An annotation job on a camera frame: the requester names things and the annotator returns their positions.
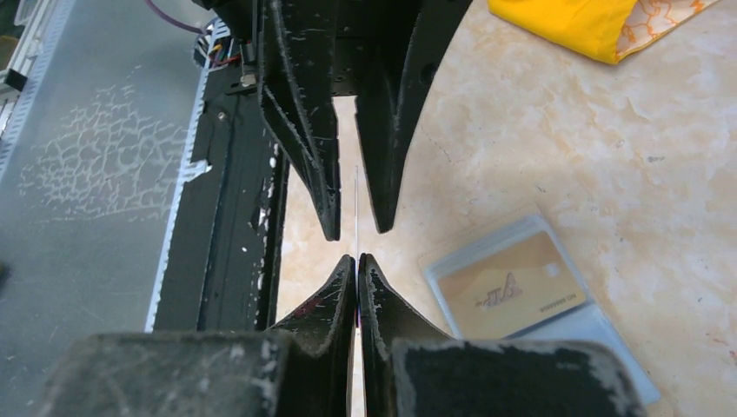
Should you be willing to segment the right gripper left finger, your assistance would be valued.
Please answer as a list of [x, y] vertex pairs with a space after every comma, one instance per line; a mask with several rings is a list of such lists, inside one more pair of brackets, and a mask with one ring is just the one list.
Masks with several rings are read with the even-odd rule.
[[269, 329], [277, 346], [271, 416], [349, 415], [355, 279], [355, 259], [345, 255], [317, 291]]

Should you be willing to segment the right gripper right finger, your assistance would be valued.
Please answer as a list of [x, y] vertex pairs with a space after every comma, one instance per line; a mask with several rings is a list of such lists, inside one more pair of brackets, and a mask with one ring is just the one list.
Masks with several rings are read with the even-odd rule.
[[406, 369], [408, 348], [452, 337], [428, 321], [389, 284], [372, 254], [357, 273], [367, 416], [414, 416], [416, 390]]

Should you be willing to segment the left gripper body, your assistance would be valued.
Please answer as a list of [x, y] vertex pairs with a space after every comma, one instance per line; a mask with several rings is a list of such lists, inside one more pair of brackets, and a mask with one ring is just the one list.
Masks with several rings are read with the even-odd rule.
[[426, 97], [412, 40], [421, 1], [200, 1], [236, 40], [244, 89], [320, 98]]

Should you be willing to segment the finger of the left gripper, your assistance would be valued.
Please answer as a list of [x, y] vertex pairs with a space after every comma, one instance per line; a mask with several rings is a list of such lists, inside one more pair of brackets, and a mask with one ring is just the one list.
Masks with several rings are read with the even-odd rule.
[[262, 116], [302, 179], [328, 241], [341, 236], [332, 103], [335, 1], [265, 1], [259, 33]]
[[468, 1], [384, 1], [356, 125], [376, 229], [395, 225], [408, 149]]

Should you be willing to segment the gold credit card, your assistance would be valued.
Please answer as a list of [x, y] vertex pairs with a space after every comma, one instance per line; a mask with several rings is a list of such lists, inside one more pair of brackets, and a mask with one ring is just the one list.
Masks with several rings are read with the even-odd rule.
[[588, 300], [544, 231], [493, 254], [474, 254], [437, 284], [449, 320], [466, 339], [501, 339]]

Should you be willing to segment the clear plastic card holder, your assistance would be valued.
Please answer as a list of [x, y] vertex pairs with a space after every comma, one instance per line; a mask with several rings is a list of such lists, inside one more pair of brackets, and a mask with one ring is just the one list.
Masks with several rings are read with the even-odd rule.
[[661, 400], [539, 211], [467, 232], [423, 255], [419, 269], [454, 337], [597, 342], [623, 361], [645, 405]]

